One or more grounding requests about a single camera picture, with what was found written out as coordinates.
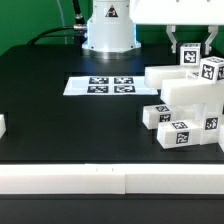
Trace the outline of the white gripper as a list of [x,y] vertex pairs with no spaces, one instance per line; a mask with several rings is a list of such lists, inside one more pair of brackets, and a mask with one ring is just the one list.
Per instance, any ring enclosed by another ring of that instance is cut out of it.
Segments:
[[202,54],[209,55],[212,42],[224,25],[224,0],[130,0],[130,18],[135,24],[167,25],[171,51],[180,51],[176,25],[209,25]]

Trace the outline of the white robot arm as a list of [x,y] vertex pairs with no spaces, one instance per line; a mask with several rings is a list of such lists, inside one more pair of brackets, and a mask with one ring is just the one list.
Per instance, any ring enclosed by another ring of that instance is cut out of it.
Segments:
[[137,25],[165,25],[175,53],[176,27],[207,26],[210,36],[204,53],[224,26],[224,0],[93,0],[93,13],[87,21],[87,53],[126,53],[141,47],[136,39]]

